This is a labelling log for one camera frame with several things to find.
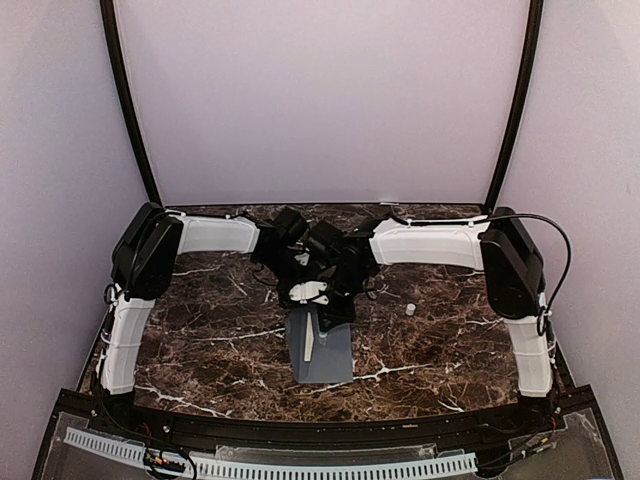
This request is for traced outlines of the grey blue envelope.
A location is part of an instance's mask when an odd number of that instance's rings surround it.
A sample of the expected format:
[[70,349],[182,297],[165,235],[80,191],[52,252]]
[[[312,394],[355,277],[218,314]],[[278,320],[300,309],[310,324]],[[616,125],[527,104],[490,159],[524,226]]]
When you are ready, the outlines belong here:
[[[312,361],[303,361],[307,313],[314,317],[315,344]],[[325,345],[318,342],[319,315],[315,307],[296,308],[286,322],[286,339],[293,376],[299,384],[342,384],[354,380],[351,326],[344,324],[328,333]]]

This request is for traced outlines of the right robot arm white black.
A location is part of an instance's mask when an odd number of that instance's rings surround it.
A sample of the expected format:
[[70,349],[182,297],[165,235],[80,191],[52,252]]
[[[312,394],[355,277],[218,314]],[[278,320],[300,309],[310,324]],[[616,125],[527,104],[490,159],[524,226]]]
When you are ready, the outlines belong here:
[[318,225],[306,241],[311,262],[331,271],[327,279],[305,276],[289,297],[322,306],[321,329],[351,323],[353,298],[381,266],[429,264],[463,267],[483,274],[491,309],[507,325],[523,397],[510,413],[521,434],[534,432],[549,416],[544,399],[554,383],[553,345],[548,339],[555,294],[547,294],[544,260],[524,226],[529,213],[508,207],[490,215],[449,220],[401,219],[392,213],[365,221],[348,233]]

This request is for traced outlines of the beige lined letter paper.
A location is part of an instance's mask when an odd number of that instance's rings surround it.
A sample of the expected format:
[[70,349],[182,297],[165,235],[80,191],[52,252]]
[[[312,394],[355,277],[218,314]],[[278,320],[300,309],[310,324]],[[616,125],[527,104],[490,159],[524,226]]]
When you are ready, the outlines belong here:
[[303,361],[310,363],[312,361],[313,349],[315,344],[314,317],[311,312],[306,316],[305,339],[303,349]]

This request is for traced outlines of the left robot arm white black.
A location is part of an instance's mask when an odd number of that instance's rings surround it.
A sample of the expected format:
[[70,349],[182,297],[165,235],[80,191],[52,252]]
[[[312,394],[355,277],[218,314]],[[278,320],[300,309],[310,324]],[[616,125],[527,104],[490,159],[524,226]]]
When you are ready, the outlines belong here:
[[308,229],[303,216],[284,208],[272,220],[247,215],[197,216],[143,204],[112,253],[112,286],[106,351],[97,379],[110,395],[129,394],[142,335],[155,302],[168,289],[178,256],[186,253],[236,252],[272,270],[288,293],[300,282],[303,265],[294,245]]

